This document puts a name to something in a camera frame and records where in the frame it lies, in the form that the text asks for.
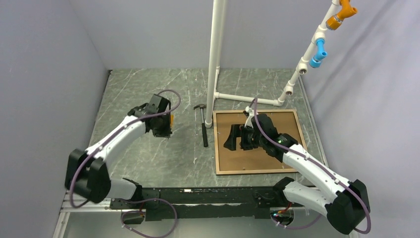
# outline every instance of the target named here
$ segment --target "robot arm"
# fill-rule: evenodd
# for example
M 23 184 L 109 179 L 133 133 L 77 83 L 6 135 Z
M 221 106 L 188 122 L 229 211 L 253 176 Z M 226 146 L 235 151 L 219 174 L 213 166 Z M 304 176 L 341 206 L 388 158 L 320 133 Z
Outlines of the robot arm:
M 84 151 L 75 149 L 71 152 L 65 187 L 71 189 L 76 171 L 90 157 L 76 176 L 75 193 L 94 203 L 99 203 L 105 198 L 142 200 L 141 186 L 129 179 L 113 179 L 110 174 L 120 152 L 143 134 L 152 130 L 155 137 L 170 137 L 171 115 L 163 114 L 168 106 L 170 109 L 171 103 L 168 99 L 155 94 L 149 103 L 131 109 L 120 125 L 98 143 Z
M 351 182 L 330 170 L 309 154 L 293 137 L 278 133 L 270 117 L 258 114 L 259 126 L 265 136 L 283 148 L 274 145 L 259 130 L 255 120 L 257 113 L 250 107 L 247 107 L 244 113 L 248 117 L 246 123 L 232 125 L 230 135 L 223 146 L 229 150 L 236 150 L 236 138 L 240 137 L 241 149 L 251 150 L 261 147 L 268 155 L 295 168 L 318 190 L 286 177 L 273 187 L 277 199 L 282 202 L 299 203 L 313 209 L 325 216 L 335 229 L 349 234 L 366 215 L 360 202 L 344 186 L 360 197 L 370 211 L 366 186 L 359 180 Z

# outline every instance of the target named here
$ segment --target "marble surface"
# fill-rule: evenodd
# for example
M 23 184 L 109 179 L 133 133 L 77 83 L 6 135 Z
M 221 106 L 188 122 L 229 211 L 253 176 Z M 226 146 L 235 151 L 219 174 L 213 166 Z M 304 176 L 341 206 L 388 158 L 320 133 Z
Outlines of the marble surface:
M 222 69 L 217 89 L 221 93 L 275 99 L 293 73 L 292 69 Z M 214 134 L 208 129 L 209 147 L 203 147 L 201 115 L 193 106 L 206 103 L 207 69 L 118 69 L 109 77 L 96 119 L 91 144 L 114 129 L 134 106 L 147 103 L 153 93 L 174 89 L 182 96 L 174 111 L 172 137 L 150 134 L 127 148 L 111 174 L 132 179 L 144 187 L 209 187 L 274 185 L 285 176 L 310 183 L 300 174 L 221 175 L 215 174 Z M 173 103 L 176 96 L 165 93 Z M 248 103 L 217 99 L 214 110 L 243 110 Z M 259 104 L 259 109 L 296 109 L 308 151 L 321 161 L 321 152 L 308 113 L 305 97 L 297 83 L 294 94 L 280 108 Z

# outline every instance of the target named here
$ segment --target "orange connector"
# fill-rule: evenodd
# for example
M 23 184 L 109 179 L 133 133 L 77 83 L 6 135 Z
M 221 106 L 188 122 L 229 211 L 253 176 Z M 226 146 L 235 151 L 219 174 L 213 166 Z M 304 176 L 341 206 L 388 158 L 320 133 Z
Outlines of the orange connector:
M 342 6 L 341 11 L 330 17 L 325 23 L 329 30 L 337 30 L 344 19 L 357 13 L 357 8 L 350 6 L 350 0 L 340 0 L 340 5 Z

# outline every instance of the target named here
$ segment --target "blue pipe fitting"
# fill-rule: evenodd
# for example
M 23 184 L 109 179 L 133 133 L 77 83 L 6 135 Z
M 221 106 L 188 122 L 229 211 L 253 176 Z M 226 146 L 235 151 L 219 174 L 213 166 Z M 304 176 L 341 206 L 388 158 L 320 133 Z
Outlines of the blue pipe fitting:
M 312 68 L 318 68 L 321 66 L 322 64 L 322 60 L 327 57 L 327 52 L 324 49 L 324 43 L 325 40 L 324 39 L 318 39 L 316 40 L 316 46 L 318 47 L 318 51 L 316 52 L 316 54 L 314 55 L 314 57 L 312 57 L 312 59 L 309 61 L 309 65 Z

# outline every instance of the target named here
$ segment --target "white pvc pipe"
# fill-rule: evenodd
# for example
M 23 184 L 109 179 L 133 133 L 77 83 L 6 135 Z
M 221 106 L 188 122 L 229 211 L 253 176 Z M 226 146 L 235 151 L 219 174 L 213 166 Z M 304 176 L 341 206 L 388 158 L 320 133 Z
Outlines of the white pvc pipe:
M 216 92 L 217 88 L 217 80 L 219 79 L 219 73 L 220 73 L 220 55 L 222 52 L 222 42 L 223 42 L 223 33 L 224 33 L 224 24 L 226 21 L 226 5 L 227 0 L 224 0 L 223 3 L 223 12 L 222 12 L 222 19 L 221 19 L 221 27 L 220 27 L 220 39 L 219 39 L 219 47 L 217 49 L 217 67 L 216 67 L 216 78 L 214 79 L 214 91 Z
M 308 64 L 309 60 L 312 57 L 312 54 L 314 53 L 315 50 L 315 41 L 316 39 L 314 39 L 314 37 L 319 34 L 319 33 L 325 33 L 325 31 L 327 31 L 327 27 L 325 22 L 332 16 L 334 15 L 338 8 L 340 7 L 340 2 L 339 0 L 332 0 L 331 6 L 329 7 L 324 19 L 322 20 L 321 24 L 317 27 L 314 36 L 311 39 L 311 43 L 309 44 L 308 48 L 305 51 L 305 54 L 303 55 L 303 57 L 300 59 L 298 66 L 295 69 L 295 72 L 293 73 L 292 77 L 290 78 L 290 80 L 287 82 L 286 86 L 283 89 L 283 92 L 281 93 L 280 97 L 277 99 L 279 102 L 279 105 L 283 105 L 284 100 L 286 99 L 287 95 L 291 95 L 293 94 L 293 87 L 295 86 L 296 81 L 299 78 L 299 66 L 302 64 Z
M 221 34 L 221 23 L 223 6 L 226 4 L 226 0 L 214 0 L 213 1 L 213 16 L 211 21 L 211 38 L 210 38 L 210 60 L 209 60 L 209 77 L 207 83 L 207 110 L 206 110 L 206 121 L 205 125 L 210 128 L 212 125 L 212 114 L 214 106 L 214 85 L 216 79 L 216 67 L 217 67 L 217 51 L 220 44 Z
M 254 98 L 252 97 L 244 97 L 244 96 L 238 96 L 238 95 L 231 95 L 231 94 L 224 94 L 224 93 L 215 93 L 216 98 L 223 98 L 223 99 L 229 99 L 229 100 L 237 100 L 242 102 L 251 102 Z M 269 99 L 260 99 L 258 98 L 258 103 L 261 104 L 268 104 L 273 106 L 279 106 L 278 100 L 269 100 Z

